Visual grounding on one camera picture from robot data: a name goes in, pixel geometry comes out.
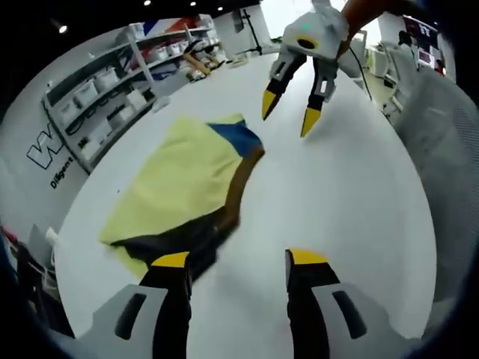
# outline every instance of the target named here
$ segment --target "ceiling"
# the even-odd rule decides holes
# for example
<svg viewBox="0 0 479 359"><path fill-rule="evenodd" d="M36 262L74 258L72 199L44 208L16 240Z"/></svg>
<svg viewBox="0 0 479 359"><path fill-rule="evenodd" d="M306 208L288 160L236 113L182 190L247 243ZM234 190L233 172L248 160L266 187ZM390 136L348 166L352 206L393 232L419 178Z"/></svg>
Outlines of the ceiling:
<svg viewBox="0 0 479 359"><path fill-rule="evenodd" d="M2 72L0 99L5 111L26 84L58 56L86 40L131 22L193 16L209 13L213 17L260 0L37 0L28 4L9 2L8 13L2 11L0 23L3 49L11 54L8 71ZM59 34L52 20L67 25ZM0 110L0 121L3 118Z"/></svg>

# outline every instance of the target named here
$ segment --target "white shelving unit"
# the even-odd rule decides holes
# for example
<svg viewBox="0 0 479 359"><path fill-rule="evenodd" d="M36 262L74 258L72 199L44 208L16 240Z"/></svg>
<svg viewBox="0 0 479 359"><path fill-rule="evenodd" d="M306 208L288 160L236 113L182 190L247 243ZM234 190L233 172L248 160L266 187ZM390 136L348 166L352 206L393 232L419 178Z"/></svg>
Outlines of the white shelving unit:
<svg viewBox="0 0 479 359"><path fill-rule="evenodd" d="M90 173L95 168L101 158L106 154L106 152L108 152L111 146L115 144L119 137L121 137L136 121L138 121L144 116L144 114L146 114L146 112L150 110L157 98L154 91L151 91L153 98L149 99L142 108L137 110L134 115L131 116L129 120L125 121L119 128L114 129L109 137L107 137L107 139L101 144L101 147L98 149L97 153L91 158L86 159L82 155L82 149L80 148L78 142L78 135L73 134L81 129L81 126L83 126L85 121L92 120L87 118L89 111L94 111L94 109L100 103L104 102L106 97L112 94L113 91L118 90L125 92L127 90L132 90L132 83L135 81L147 81L147 83L150 84L149 86L152 86L153 80L150 70L160 67L163 64L177 63L183 57L183 54L173 55L164 60L158 60L146 64L145 66L143 57L138 55L139 52L143 49L153 48L154 46L161 45L165 42L174 42L176 40L185 38L191 39L192 34L197 36L203 34L206 36L207 32L210 30L212 29L207 27L189 29L185 26L185 30L183 31L156 34L139 40L133 40L132 43L123 43L117 45L101 54L95 55L86 65L70 74L63 81L56 84L56 86L53 88L49 89L42 101L49 121L53 125L55 131L59 134L67 149L73 154L78 163L87 173ZM123 69L123 66L120 63L120 61L124 58L135 58L140 66L133 71L127 72ZM118 82L116 82L110 88L97 94L88 104L82 106L68 123L64 123L59 115L60 108L65 105L66 102L71 100L74 93L80 89L89 79L105 68L111 66L115 68L115 72L119 78Z"/></svg>

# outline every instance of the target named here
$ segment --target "white tabletop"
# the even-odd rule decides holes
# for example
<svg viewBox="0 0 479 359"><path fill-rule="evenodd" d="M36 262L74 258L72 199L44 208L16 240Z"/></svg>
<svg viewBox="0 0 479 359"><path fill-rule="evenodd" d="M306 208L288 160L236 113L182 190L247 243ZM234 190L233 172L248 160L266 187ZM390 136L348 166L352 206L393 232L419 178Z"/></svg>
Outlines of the white tabletop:
<svg viewBox="0 0 479 359"><path fill-rule="evenodd" d="M295 75L266 122L261 99L275 55L222 68L149 113L107 153L61 228L57 279L76 336L128 283L138 283L98 235L146 158L179 114L215 120L241 112L266 155L242 199L241 225L219 261L193 286L188 358L288 358L284 250L324 253L343 282L382 304L406 337L424 331L436 282L436 246L427 199L406 149L367 96L338 74L320 122L301 139L314 73Z"/></svg>

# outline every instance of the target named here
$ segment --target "yellow cloth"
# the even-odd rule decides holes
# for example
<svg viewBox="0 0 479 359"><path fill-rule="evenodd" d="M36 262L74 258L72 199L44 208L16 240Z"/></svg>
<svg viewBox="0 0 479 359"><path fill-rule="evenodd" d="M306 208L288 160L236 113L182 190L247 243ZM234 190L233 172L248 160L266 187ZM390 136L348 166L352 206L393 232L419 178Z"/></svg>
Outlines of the yellow cloth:
<svg viewBox="0 0 479 359"><path fill-rule="evenodd" d="M235 114L215 123L236 123ZM242 161L234 147L207 124L190 117L176 119L165 141L146 161L118 200L100 233L110 245L121 239L164 233L225 204L233 175ZM117 255L136 275L146 265Z"/></svg>

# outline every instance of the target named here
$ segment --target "black wire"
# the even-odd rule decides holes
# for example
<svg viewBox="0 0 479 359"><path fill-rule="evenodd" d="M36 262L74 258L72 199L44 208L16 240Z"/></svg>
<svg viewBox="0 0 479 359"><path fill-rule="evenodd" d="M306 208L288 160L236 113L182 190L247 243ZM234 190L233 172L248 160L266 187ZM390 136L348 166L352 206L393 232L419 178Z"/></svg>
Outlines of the black wire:
<svg viewBox="0 0 479 359"><path fill-rule="evenodd" d="M359 61L358 57L357 57L356 54L354 53L353 49L350 48L350 50L351 50L351 52L352 52L354 58L356 59L356 61L358 61L359 70L361 71L362 80L364 81L364 86L366 86L367 94L369 95L369 98L370 98L370 100L372 101L372 100L373 100L373 97L371 96L371 91L369 91L369 86L367 86L367 81L366 81L366 77L364 76L364 72L363 72L363 70L362 70L361 62Z"/></svg>

